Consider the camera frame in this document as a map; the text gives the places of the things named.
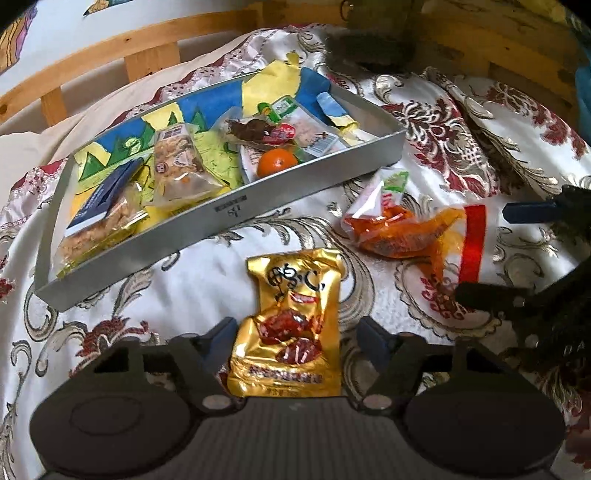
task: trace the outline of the orange snack package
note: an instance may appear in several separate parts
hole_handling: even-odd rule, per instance
[[[430,273],[438,281],[450,265],[457,267],[458,281],[479,281],[485,243],[493,248],[498,210],[484,204],[449,206],[418,218],[400,205],[407,180],[406,171],[378,170],[343,216],[343,230],[360,249],[382,257],[430,257]],[[462,277],[462,271],[471,273]]]
[[[238,397],[340,395],[338,250],[319,248],[248,260],[261,312],[238,330],[228,389]]]

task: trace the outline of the plastic wrapper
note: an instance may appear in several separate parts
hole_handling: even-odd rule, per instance
[[[262,103],[259,111],[276,125],[287,124],[294,128],[294,142],[303,151],[294,153],[300,161],[322,157],[340,139],[338,129],[322,123],[290,96],[271,105]]]
[[[339,251],[317,249],[248,260],[261,312],[241,324],[228,389],[238,397],[340,394]]]
[[[439,282],[479,281],[492,256],[498,210],[486,203],[444,207],[427,218],[401,203],[408,172],[378,170],[345,213],[342,228],[365,251],[387,258],[430,257]]]
[[[223,184],[203,166],[186,124],[156,132],[154,206],[178,207],[213,197]]]
[[[139,185],[130,184],[104,219],[65,237],[60,242],[55,257],[54,269],[57,276],[64,277],[81,263],[133,235],[138,222],[147,217],[146,211],[140,207],[140,198]]]

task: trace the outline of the food packaging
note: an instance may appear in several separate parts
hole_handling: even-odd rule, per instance
[[[228,389],[238,397],[340,394],[338,250],[263,255],[248,260],[259,282],[260,313],[241,324]]]
[[[483,256],[492,257],[495,247],[498,209],[482,202],[419,218],[401,206],[407,180],[406,171],[378,170],[343,216],[343,230],[360,249],[382,257],[430,257],[439,282],[481,280]]]
[[[294,145],[296,131],[291,125],[274,125],[264,115],[242,117],[240,107],[232,107],[212,127],[225,142],[249,145],[262,151]]]
[[[58,278],[96,254],[114,247],[131,236],[140,221],[147,217],[141,208],[139,184],[128,185],[106,216],[85,229],[65,237],[57,248],[54,269]]]
[[[186,124],[156,132],[154,201],[158,207],[178,207],[213,197],[224,185],[203,166]]]
[[[144,159],[140,157],[114,169],[84,202],[80,210],[76,212],[66,228],[64,236],[72,236],[103,220],[112,209],[113,204],[117,201],[119,194],[125,188],[129,179],[143,164]]]
[[[283,96],[271,105],[261,103],[259,111],[274,124],[294,129],[298,147],[294,155],[300,162],[322,157],[340,140],[338,129],[322,123],[291,96]]]
[[[359,124],[329,92],[319,93],[316,96],[316,101],[324,114],[340,129],[343,140],[349,145],[359,145],[377,138],[375,135],[361,130]]]

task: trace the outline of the wooden slat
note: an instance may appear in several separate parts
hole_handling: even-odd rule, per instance
[[[124,58],[127,78],[134,82],[140,78],[181,63],[176,42],[139,51]]]
[[[490,63],[536,82],[572,104],[576,102],[576,89],[574,83],[565,81],[564,66],[514,40],[486,28],[431,15],[422,15],[418,29],[422,40],[460,51],[469,48]]]
[[[41,112],[50,127],[68,118],[61,88],[58,87],[41,97]]]
[[[485,56],[468,48],[463,54],[462,58],[457,62],[463,74],[474,77],[488,77],[491,63]]]
[[[265,0],[262,3],[265,27],[282,27],[287,24],[325,23],[344,26],[339,4],[290,4],[286,1]]]
[[[585,60],[575,36],[565,25],[522,7],[498,0],[429,0],[423,12],[437,23],[485,28],[555,60],[568,70]]]
[[[114,60],[185,38],[254,29],[256,12],[246,9],[176,18],[116,35],[48,66],[4,94],[0,98],[0,124],[43,95]]]

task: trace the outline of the transparent plastic bag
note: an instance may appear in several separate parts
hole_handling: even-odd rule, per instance
[[[274,124],[287,124],[294,129],[294,142],[305,153],[302,161],[322,157],[340,139],[337,128],[322,123],[288,95],[271,105],[260,104],[259,111]]]
[[[58,278],[133,235],[138,223],[147,217],[141,208],[141,188],[130,184],[119,195],[106,217],[92,226],[65,237],[57,248],[54,269]]]
[[[223,184],[203,166],[186,124],[156,132],[153,206],[176,207],[213,197]]]
[[[494,251],[498,208],[452,205],[419,217],[402,205],[407,180],[406,171],[378,170],[343,216],[343,230],[360,249],[381,257],[430,257],[437,281],[479,281],[483,259]]]

